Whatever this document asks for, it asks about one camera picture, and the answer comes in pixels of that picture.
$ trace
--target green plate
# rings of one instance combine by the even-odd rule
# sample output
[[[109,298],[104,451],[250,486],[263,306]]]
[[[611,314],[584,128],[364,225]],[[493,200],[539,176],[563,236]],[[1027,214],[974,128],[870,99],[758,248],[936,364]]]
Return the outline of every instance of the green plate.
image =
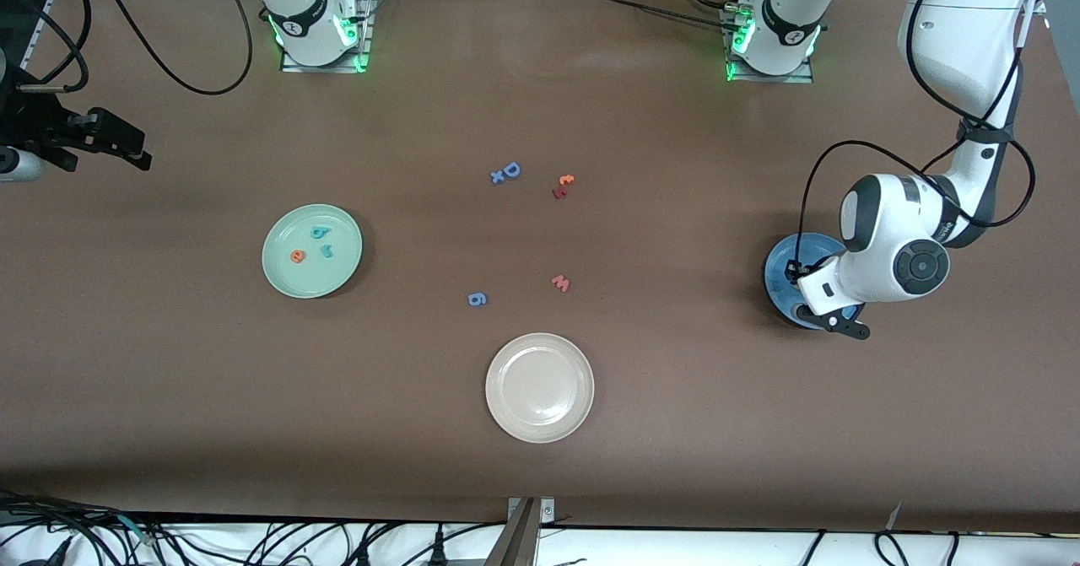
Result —
[[[360,227],[346,211],[323,203],[305,205],[270,229],[262,244],[262,272],[286,296],[319,298],[349,281],[363,250]],[[303,252],[302,259],[294,252]]]

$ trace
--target brown table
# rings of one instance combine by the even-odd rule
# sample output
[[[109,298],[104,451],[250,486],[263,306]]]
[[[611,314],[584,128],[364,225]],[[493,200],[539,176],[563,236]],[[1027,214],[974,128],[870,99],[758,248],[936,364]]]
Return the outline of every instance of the brown table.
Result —
[[[231,0],[126,1],[190,81],[240,70]],[[251,77],[205,98],[94,0],[91,83],[66,104],[134,121],[153,169],[84,156],[0,189],[5,484],[259,514],[487,520],[543,494],[592,524],[877,528],[900,501],[906,528],[1080,523],[1080,121],[1041,21],[1017,120],[1035,201],[933,296],[868,307],[859,342],[779,321],[760,270],[823,148],[949,144],[895,51],[905,0],[836,0],[809,86],[727,83],[715,31],[605,0],[390,0],[367,75],[281,75],[245,1]],[[78,0],[54,14],[77,31]],[[62,54],[45,39],[39,75]],[[491,186],[510,161],[522,178]],[[896,170],[837,152],[809,228],[835,234],[845,190]],[[355,216],[364,258],[292,300],[260,248],[313,202]],[[552,445],[484,402],[498,348],[539,331],[597,386]]]

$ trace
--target plate rim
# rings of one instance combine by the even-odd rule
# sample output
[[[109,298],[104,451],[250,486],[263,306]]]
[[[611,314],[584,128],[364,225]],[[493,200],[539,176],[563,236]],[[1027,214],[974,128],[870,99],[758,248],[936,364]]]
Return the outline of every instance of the plate rim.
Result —
[[[585,389],[586,389],[588,395],[586,395],[584,408],[581,412],[581,416],[578,418],[578,420],[573,425],[571,425],[565,431],[559,432],[557,435],[552,436],[551,439],[522,437],[522,436],[517,435],[516,433],[510,431],[510,429],[507,429],[507,427],[503,426],[502,421],[499,420],[499,416],[496,415],[496,409],[492,408],[492,406],[491,406],[491,404],[492,404],[492,397],[495,396],[495,395],[492,395],[492,387],[495,386],[495,383],[496,383],[496,381],[498,379],[498,376],[499,376],[498,369],[496,368],[496,362],[499,361],[500,356],[504,352],[508,352],[509,350],[511,350],[514,347],[515,343],[517,343],[517,342],[524,342],[524,341],[526,341],[526,340],[528,340],[530,338],[540,338],[540,337],[548,338],[548,339],[555,339],[556,342],[562,342],[563,345],[570,347],[576,353],[578,353],[581,356],[581,361],[584,363],[584,365],[582,366],[582,368],[585,372],[584,383],[586,386]],[[556,334],[549,333],[549,332],[532,332],[532,333],[524,334],[524,335],[521,335],[521,336],[517,336],[515,338],[510,339],[509,342],[507,342],[505,345],[503,345],[499,349],[499,351],[496,352],[496,354],[491,358],[491,363],[488,364],[487,375],[486,375],[486,378],[485,378],[485,381],[484,381],[484,397],[485,397],[485,401],[487,402],[487,410],[491,415],[491,418],[495,419],[496,425],[498,425],[499,429],[502,429],[502,431],[505,432],[511,437],[513,437],[513,439],[515,439],[515,440],[517,440],[519,442],[526,442],[528,444],[551,444],[551,443],[554,443],[554,442],[558,442],[559,440],[565,440],[566,437],[570,436],[570,434],[572,434],[575,431],[578,431],[578,429],[585,422],[585,419],[589,418],[589,414],[593,409],[593,401],[594,401],[595,395],[596,395],[596,377],[593,374],[593,365],[589,362],[589,358],[585,355],[584,351],[582,351],[577,345],[575,345],[572,340],[570,340],[570,339],[568,339],[568,338],[566,338],[564,336],[559,336],[559,335],[556,335]]]
[[[274,283],[274,281],[272,279],[270,279],[270,272],[267,270],[267,259],[269,257],[269,255],[268,255],[268,248],[270,247],[271,237],[274,234],[274,232],[278,232],[278,228],[283,223],[285,223],[286,217],[289,217],[289,216],[293,216],[293,215],[299,215],[300,212],[302,212],[305,210],[308,210],[310,207],[314,207],[314,208],[329,208],[329,210],[333,210],[333,211],[341,214],[343,217],[347,217],[349,219],[349,224],[352,226],[352,228],[354,228],[356,230],[356,238],[360,240],[359,252],[356,252],[356,261],[352,266],[352,269],[345,275],[345,279],[339,284],[337,284],[336,286],[334,286],[333,288],[330,288],[330,289],[328,289],[328,291],[326,291],[324,293],[321,293],[321,294],[311,294],[311,295],[289,294],[288,292],[285,292],[285,289],[283,289],[281,285],[278,285],[276,283]],[[279,217],[278,221],[274,223],[272,227],[270,227],[269,231],[267,231],[267,237],[262,240],[262,277],[266,278],[267,283],[269,283],[271,286],[273,286],[274,289],[278,289],[278,292],[280,292],[281,294],[285,294],[285,296],[287,296],[289,298],[296,298],[296,299],[299,299],[299,300],[309,300],[309,299],[312,299],[312,298],[321,298],[323,296],[326,296],[327,294],[334,294],[335,292],[337,292],[338,288],[340,288],[340,286],[343,286],[352,278],[352,275],[356,272],[356,269],[360,267],[360,260],[361,260],[361,258],[363,258],[363,255],[364,255],[364,233],[360,230],[360,225],[356,224],[356,219],[354,217],[352,217],[352,214],[349,214],[345,210],[336,206],[335,204],[329,204],[329,203],[308,203],[308,204],[301,205],[300,207],[296,207],[296,208],[293,208],[293,210],[286,212],[282,217]]]

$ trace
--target table surface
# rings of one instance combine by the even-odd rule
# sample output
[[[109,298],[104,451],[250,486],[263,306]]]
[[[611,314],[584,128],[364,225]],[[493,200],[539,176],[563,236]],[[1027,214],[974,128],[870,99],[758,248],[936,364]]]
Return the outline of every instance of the table surface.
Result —
[[[240,70],[231,0],[125,1],[189,81]],[[1080,121],[1042,21],[1017,119],[1036,199],[953,252],[937,293],[867,307],[859,342],[779,321],[760,270],[829,144],[950,144],[895,51],[905,0],[836,0],[814,84],[787,86],[726,82],[717,32],[606,0],[389,0],[369,72],[281,75],[244,1],[251,76],[200,97],[94,0],[90,86],[65,104],[143,129],[153,169],[87,154],[0,189],[5,484],[165,511],[498,520],[551,495],[577,523],[877,528],[901,501],[907,528],[1080,523]],[[53,13],[78,30],[78,0]],[[42,39],[38,75],[62,55]],[[896,170],[837,151],[808,227],[835,234],[845,190]],[[349,211],[364,257],[293,300],[260,250],[308,203]],[[555,444],[484,401],[529,332],[596,378]]]

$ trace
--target white plate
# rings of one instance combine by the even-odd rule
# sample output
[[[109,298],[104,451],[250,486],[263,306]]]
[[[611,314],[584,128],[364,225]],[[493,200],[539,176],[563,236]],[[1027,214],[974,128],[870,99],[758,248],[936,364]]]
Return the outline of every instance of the white plate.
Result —
[[[502,431],[523,442],[566,437],[593,407],[593,369],[575,343],[526,334],[502,347],[487,370],[487,407]]]
[[[324,246],[329,246],[330,256]],[[301,262],[291,259],[294,251],[303,252]],[[364,239],[352,216],[340,207],[314,203],[289,212],[270,229],[262,242],[262,272],[282,294],[316,298],[349,281],[363,251]]]

